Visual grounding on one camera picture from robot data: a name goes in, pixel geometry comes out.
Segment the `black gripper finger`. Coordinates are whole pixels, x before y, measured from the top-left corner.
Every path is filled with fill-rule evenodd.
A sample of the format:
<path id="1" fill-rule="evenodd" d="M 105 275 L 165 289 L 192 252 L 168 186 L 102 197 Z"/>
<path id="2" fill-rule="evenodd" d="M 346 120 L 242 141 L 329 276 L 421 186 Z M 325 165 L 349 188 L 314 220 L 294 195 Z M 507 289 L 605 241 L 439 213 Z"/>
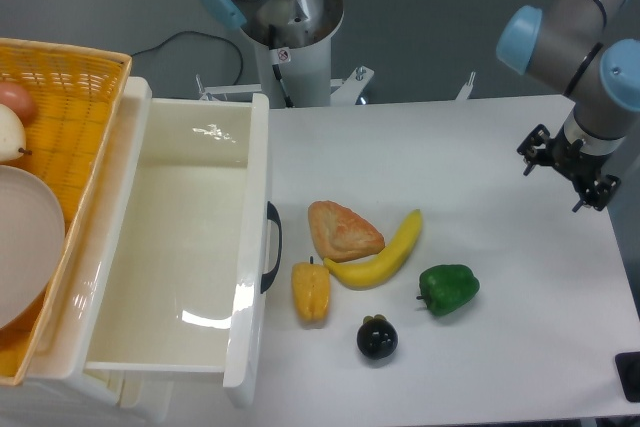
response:
<path id="1" fill-rule="evenodd" d="M 572 185 L 579 200 L 572 211 L 578 212 L 581 208 L 603 211 L 614 197 L 620 184 L 621 179 L 611 174 L 600 178 L 576 178 L 572 181 Z"/>
<path id="2" fill-rule="evenodd" d="M 517 147 L 516 152 L 526 165 L 523 174 L 529 175 L 537 166 L 549 167 L 551 154 L 548 152 L 550 132 L 543 124 L 538 124 Z"/>

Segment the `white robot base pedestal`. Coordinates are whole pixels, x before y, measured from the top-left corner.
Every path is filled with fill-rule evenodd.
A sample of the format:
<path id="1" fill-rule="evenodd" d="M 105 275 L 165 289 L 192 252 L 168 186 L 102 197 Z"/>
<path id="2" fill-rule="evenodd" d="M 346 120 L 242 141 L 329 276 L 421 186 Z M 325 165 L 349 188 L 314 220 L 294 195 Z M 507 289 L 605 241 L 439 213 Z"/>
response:
<path id="1" fill-rule="evenodd" d="M 272 108 L 329 104 L 331 40 L 343 17 L 343 0 L 270 0 L 242 28 Z"/>

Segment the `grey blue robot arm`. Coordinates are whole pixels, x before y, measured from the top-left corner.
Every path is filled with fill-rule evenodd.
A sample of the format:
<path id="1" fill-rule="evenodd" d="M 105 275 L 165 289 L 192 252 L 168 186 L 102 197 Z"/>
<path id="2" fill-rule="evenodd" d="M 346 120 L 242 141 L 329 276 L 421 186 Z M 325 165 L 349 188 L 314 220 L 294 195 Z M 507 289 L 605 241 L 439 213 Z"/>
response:
<path id="1" fill-rule="evenodd" d="M 331 85 L 331 39 L 343 0 L 199 0 L 242 31 L 256 54 L 262 91 L 276 108 L 348 105 L 363 83 Z M 574 106 L 562 129 L 535 127 L 519 146 L 528 169 L 545 166 L 568 179 L 580 207 L 604 209 L 620 181 L 603 172 L 639 117 L 639 44 L 604 46 L 601 35 L 627 0 L 553 0 L 520 8 L 496 46 L 512 70 L 560 92 Z"/>

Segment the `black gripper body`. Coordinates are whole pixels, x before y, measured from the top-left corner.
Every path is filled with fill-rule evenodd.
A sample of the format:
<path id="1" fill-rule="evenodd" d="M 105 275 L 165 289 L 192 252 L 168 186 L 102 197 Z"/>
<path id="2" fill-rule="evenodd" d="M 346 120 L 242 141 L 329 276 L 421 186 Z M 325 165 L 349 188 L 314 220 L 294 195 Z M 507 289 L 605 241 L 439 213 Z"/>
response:
<path id="1" fill-rule="evenodd" d="M 585 153 L 582 139 L 572 143 L 561 130 L 546 145 L 554 170 L 568 179 L 576 190 L 594 190 L 600 181 L 601 170 L 609 155 Z"/>

